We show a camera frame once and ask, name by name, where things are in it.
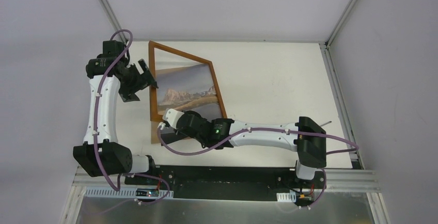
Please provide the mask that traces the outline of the brown wooden photo frame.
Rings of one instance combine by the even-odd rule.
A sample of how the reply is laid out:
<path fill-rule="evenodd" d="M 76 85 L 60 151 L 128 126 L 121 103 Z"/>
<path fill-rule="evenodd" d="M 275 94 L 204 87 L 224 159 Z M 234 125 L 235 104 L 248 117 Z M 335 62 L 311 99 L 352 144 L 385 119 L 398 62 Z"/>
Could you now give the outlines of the brown wooden photo frame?
<path fill-rule="evenodd" d="M 216 83 L 215 88 L 216 88 L 217 96 L 220 99 L 220 105 L 223 108 L 223 113 L 225 115 L 224 118 L 227 117 L 226 109 L 222 99 L 222 94 L 218 85 L 214 66 L 211 61 L 154 41 L 149 41 L 148 62 L 152 75 L 155 78 L 157 77 L 157 70 L 189 67 L 200 63 L 208 64 L 213 76 L 213 80 Z M 161 120 L 163 115 L 159 115 L 157 112 L 156 90 L 157 89 L 155 88 L 150 89 L 150 120 L 158 122 Z"/>

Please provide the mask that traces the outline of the mountain landscape photo print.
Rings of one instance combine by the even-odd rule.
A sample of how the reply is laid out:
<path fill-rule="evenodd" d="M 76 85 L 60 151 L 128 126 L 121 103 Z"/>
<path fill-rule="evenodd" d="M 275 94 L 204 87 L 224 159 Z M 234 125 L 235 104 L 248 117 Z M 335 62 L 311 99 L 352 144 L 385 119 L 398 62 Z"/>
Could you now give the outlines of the mountain landscape photo print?
<path fill-rule="evenodd" d="M 191 110 L 212 120 L 223 118 L 223 108 L 208 64 L 157 70 L 157 112 Z"/>

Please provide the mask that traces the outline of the brown fibreboard backing board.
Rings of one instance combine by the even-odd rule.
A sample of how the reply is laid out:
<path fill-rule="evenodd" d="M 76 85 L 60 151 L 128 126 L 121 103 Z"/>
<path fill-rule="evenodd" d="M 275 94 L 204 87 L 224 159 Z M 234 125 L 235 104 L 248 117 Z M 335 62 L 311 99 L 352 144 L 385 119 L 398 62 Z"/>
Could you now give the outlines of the brown fibreboard backing board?
<path fill-rule="evenodd" d="M 151 123 L 151 143 L 160 143 L 160 139 L 158 137 L 158 128 L 159 128 L 159 122 L 152 122 Z M 161 133 L 175 133 L 173 128 L 171 127 L 164 127 L 162 130 L 160 130 Z"/>

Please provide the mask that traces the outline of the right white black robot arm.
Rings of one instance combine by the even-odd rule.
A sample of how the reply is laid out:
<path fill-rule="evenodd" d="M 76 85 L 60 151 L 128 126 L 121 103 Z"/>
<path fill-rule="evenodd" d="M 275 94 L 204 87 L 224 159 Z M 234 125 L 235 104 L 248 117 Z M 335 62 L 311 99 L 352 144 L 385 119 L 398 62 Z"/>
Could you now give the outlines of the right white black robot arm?
<path fill-rule="evenodd" d="M 318 169 L 326 167 L 326 131 L 309 117 L 299 117 L 296 123 L 254 124 L 227 118 L 209 121 L 195 111 L 170 108 L 158 125 L 158 137 L 165 128 L 198 141 L 203 148 L 200 153 L 242 146 L 295 152 L 298 160 L 293 181 L 301 188 L 314 181 Z"/>

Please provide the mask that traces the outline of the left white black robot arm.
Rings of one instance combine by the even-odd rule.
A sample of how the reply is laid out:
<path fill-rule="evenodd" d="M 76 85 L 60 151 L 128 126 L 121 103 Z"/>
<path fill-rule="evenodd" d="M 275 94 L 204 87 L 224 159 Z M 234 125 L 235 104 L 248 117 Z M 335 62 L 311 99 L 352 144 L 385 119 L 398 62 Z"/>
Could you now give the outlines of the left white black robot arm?
<path fill-rule="evenodd" d="M 158 177 L 150 166 L 151 157 L 133 155 L 118 142 L 116 104 L 118 97 L 125 103 L 139 101 L 138 91 L 158 84 L 143 59 L 138 62 L 143 72 L 129 63 L 129 53 L 110 68 L 125 48 L 122 42 L 104 41 L 102 53 L 86 65 L 91 93 L 88 128 L 82 145 L 73 148 L 73 157 L 91 177 L 138 173 L 140 181 L 151 185 Z"/>

